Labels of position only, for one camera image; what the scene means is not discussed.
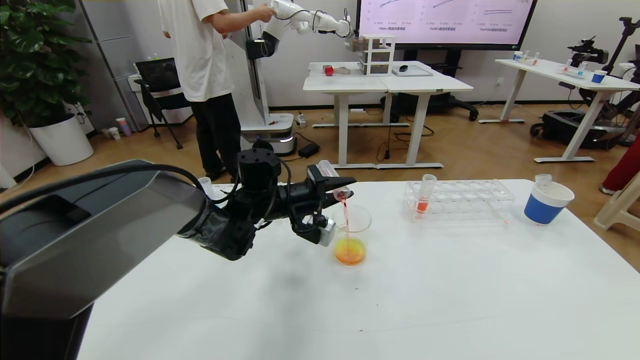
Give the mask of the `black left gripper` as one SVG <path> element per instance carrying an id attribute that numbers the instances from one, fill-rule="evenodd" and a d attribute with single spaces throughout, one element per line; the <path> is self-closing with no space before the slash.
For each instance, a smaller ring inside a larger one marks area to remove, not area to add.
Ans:
<path id="1" fill-rule="evenodd" d="M 286 187 L 286 198 L 291 208 L 329 208 L 346 202 L 354 195 L 349 185 L 356 183 L 353 177 L 325 177 L 317 165 L 306 167 L 306 178 Z"/>

